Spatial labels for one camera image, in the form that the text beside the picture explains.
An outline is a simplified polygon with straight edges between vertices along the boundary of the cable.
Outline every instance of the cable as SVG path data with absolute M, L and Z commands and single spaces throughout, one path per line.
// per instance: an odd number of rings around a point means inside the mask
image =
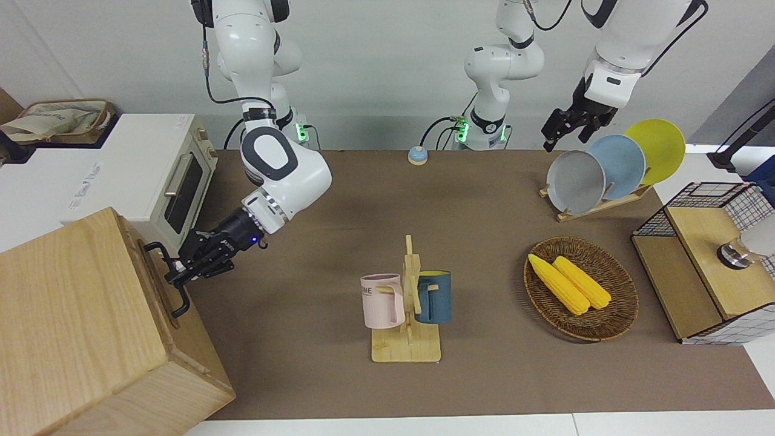
M 446 132 L 447 130 L 449 130 L 449 134 L 451 136 L 452 135 L 452 130 L 455 130 L 455 128 L 454 127 L 447 127 L 446 129 L 442 130 L 441 133 L 439 133 L 439 138 L 436 140 L 436 150 L 439 149 L 439 144 L 441 144 L 441 137 L 444 136 L 444 132 Z
M 274 110 L 272 102 L 261 97 L 236 97 L 234 99 L 216 100 L 215 97 L 212 96 L 212 90 L 210 89 L 210 50 L 207 45 L 207 29 L 204 24 L 201 25 L 201 44 L 201 65 L 202 69 L 205 71 L 205 87 L 207 88 L 207 96 L 212 102 L 219 105 L 225 105 L 226 103 L 256 101 L 266 103 L 269 105 L 270 109 Z
M 318 128 L 313 126 L 312 124 L 305 124 L 305 129 L 312 129 L 315 131 L 315 141 L 318 143 L 318 150 L 322 151 L 323 149 L 320 147 L 320 133 L 318 132 Z
M 445 117 L 439 118 L 436 121 L 434 121 L 433 123 L 431 123 L 431 125 L 428 126 L 428 129 L 425 130 L 425 133 L 422 134 L 422 139 L 420 140 L 420 147 L 422 147 L 422 145 L 425 143 L 425 139 L 426 139 L 426 137 L 428 137 L 428 133 L 431 133 L 431 130 L 433 129 L 433 127 L 436 127 L 437 125 L 439 125 L 439 123 L 443 123 L 445 121 L 453 121 L 454 122 L 456 120 L 457 120 L 457 117 L 455 117 L 455 116 L 445 116 Z
M 757 116 L 757 115 L 759 115 L 759 112 L 762 112 L 764 109 L 766 109 L 766 108 L 767 108 L 767 106 L 769 106 L 769 105 L 771 105 L 771 104 L 773 104 L 773 103 L 775 103 L 775 99 L 772 99 L 772 100 L 770 100 L 769 102 L 766 102 L 766 103 L 764 103 L 764 106 L 762 106 L 762 107 L 758 108 L 758 109 L 756 110 L 756 112 L 752 113 L 752 114 L 751 114 L 751 116 L 749 116 L 748 118 L 746 118 L 746 120 L 745 120 L 745 121 L 743 121 L 742 123 L 740 123 L 740 125 L 739 125 L 739 126 L 737 126 L 737 129 L 735 129 L 735 131 L 734 131 L 734 132 L 732 132 L 732 133 L 731 133 L 731 134 L 730 134 L 730 135 L 727 137 L 727 139 L 725 139 L 723 142 L 721 142 L 721 144 L 719 144 L 719 145 L 718 145 L 718 148 L 716 149 L 716 153 L 718 153 L 718 151 L 719 151 L 719 150 L 721 150 L 721 149 L 722 149 L 722 147 L 724 147 L 724 146 L 727 144 L 727 142 L 729 142 L 729 140 L 731 140 L 731 139 L 732 139 L 732 137 L 734 137 L 734 136 L 735 136 L 735 133 L 738 133 L 738 132 L 740 131 L 740 129 L 742 129 L 742 127 L 743 127 L 743 126 L 745 126 L 746 124 L 748 124 L 748 122 L 749 122 L 749 121 L 750 121 L 750 120 L 751 120 L 751 119 L 752 119 L 754 116 Z
M 667 47 L 665 47 L 665 50 L 662 50 L 662 53 L 660 53 L 660 55 L 656 57 L 654 62 L 652 62 L 651 65 L 649 65 L 649 67 L 643 72 L 643 74 L 640 75 L 640 77 L 644 78 L 645 76 L 647 76 L 647 74 L 650 73 L 651 70 L 654 69 L 654 67 L 660 62 L 660 59 L 662 59 L 662 56 L 664 56 L 670 50 L 673 44 L 678 42 L 678 40 L 686 32 L 689 31 L 689 29 L 691 29 L 695 24 L 697 24 L 705 16 L 705 14 L 708 13 L 708 9 L 709 9 L 708 2 L 706 2 L 705 0 L 696 0 L 696 1 L 700 3 L 700 6 L 702 6 L 702 12 L 700 13 L 700 15 L 696 19 L 694 19 L 694 21 L 691 22 L 689 26 L 686 26 L 683 30 L 681 30 L 681 32 L 678 33 L 678 35 L 675 38 L 673 38 L 673 40 L 670 41 L 669 44 L 667 44 Z
M 234 123 L 234 125 L 232 126 L 232 129 L 229 130 L 229 134 L 226 135 L 226 140 L 223 141 L 223 149 L 224 150 L 229 146 L 229 141 L 232 139 L 232 135 L 237 130 L 237 127 L 239 127 L 239 125 L 242 124 L 242 123 L 244 123 L 244 120 L 242 118 L 240 118 L 239 121 Z
M 555 23 L 549 27 L 542 27 L 540 24 L 538 24 L 538 21 L 536 21 L 536 13 L 533 11 L 532 3 L 530 3 L 530 0 L 525 0 L 525 9 L 527 9 L 528 15 L 530 15 L 530 19 L 533 21 L 533 24 L 535 24 L 539 30 L 543 30 L 544 32 L 549 32 L 551 29 L 554 29 L 555 27 L 557 27 L 557 25 L 560 24 L 560 21 L 563 21 L 563 18 L 565 18 L 565 12 L 568 12 L 568 8 L 570 7 L 570 3 L 572 2 L 573 0 L 568 0 L 568 3 L 565 4 L 565 9 L 563 9 L 563 13 L 561 13 L 557 21 L 555 21 Z
M 504 129 L 508 129 L 508 136 L 506 137 L 506 145 L 503 146 L 503 149 L 505 150 L 508 148 L 508 142 L 512 140 L 512 133 L 514 133 L 514 127 L 512 127 L 512 125 L 509 124 L 506 127 L 504 127 Z
M 466 115 L 466 111 L 468 110 L 468 108 L 471 107 L 471 105 L 474 104 L 474 100 L 475 100 L 475 98 L 477 97 L 478 94 L 479 94 L 479 91 L 474 93 L 474 96 L 471 97 L 471 100 L 466 105 L 466 108 L 463 109 L 463 111 L 460 113 L 460 116 L 465 116 Z M 449 135 L 446 136 L 446 140 L 444 141 L 444 147 L 441 147 L 442 150 L 446 149 L 446 145 L 450 143 L 450 138 L 452 137 L 452 135 L 453 135 L 453 132 L 450 131 Z

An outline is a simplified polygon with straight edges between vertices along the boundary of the corn cob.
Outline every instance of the corn cob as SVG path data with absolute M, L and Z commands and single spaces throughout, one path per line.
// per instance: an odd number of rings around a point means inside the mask
M 595 309 L 602 309 L 611 302 L 611 294 L 603 289 L 589 274 L 574 265 L 567 258 L 558 256 L 552 265 L 587 297 L 589 303 Z
M 534 254 L 528 254 L 528 259 L 539 279 L 573 315 L 581 315 L 589 310 L 587 298 L 549 262 Z

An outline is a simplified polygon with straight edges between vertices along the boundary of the green indicator light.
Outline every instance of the green indicator light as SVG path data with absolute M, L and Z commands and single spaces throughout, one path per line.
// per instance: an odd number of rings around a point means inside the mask
M 465 143 L 466 139 L 468 139 L 468 123 L 461 121 L 460 127 L 457 128 L 457 142 Z
M 296 124 L 296 135 L 298 136 L 299 142 L 306 142 L 308 139 L 307 136 L 307 130 L 304 128 L 301 124 Z

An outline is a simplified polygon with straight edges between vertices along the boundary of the oven handle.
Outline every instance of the oven handle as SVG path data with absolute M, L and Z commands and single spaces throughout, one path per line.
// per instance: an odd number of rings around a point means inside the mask
M 183 181 L 186 179 L 188 169 L 191 167 L 191 161 L 194 159 L 192 153 L 184 154 L 177 159 L 177 165 L 175 171 L 172 173 L 170 183 L 167 184 L 167 188 L 164 190 L 164 196 L 177 197 L 183 186 Z

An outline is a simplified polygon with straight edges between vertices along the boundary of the basket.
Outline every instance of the basket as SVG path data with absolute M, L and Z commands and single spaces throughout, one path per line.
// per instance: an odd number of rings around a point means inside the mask
M 523 278 L 530 301 L 557 330 L 578 339 L 599 342 L 622 336 L 635 323 L 638 317 L 635 285 L 606 250 L 576 237 L 553 237 L 538 243 L 530 253 L 549 263 L 557 256 L 565 256 L 611 294 L 611 302 L 605 308 L 590 308 L 583 315 L 573 315 L 543 284 L 530 262 L 525 261 Z
M 54 100 L 50 102 L 37 102 L 30 105 L 27 109 L 24 109 L 24 111 L 20 113 L 19 116 L 17 116 L 16 118 L 22 118 L 32 108 L 34 108 L 37 105 L 50 104 L 50 103 L 63 103 L 63 104 L 72 103 L 73 105 L 77 105 L 79 103 L 85 103 L 85 102 L 105 103 L 105 105 L 102 107 L 102 111 L 100 111 L 99 115 L 97 116 L 97 119 L 92 123 L 92 125 L 89 126 L 89 129 L 83 133 L 58 133 L 56 135 L 53 135 L 51 138 L 46 139 L 45 142 L 52 143 L 52 144 L 94 144 L 100 139 L 100 136 L 105 131 L 105 128 L 111 123 L 111 120 L 115 118 L 115 108 L 113 107 L 113 104 L 111 102 L 108 102 L 106 100 L 88 99 L 88 100 Z M 17 142 L 17 144 L 33 145 L 33 144 L 40 144 L 40 141 L 37 141 L 37 140 L 19 141 Z

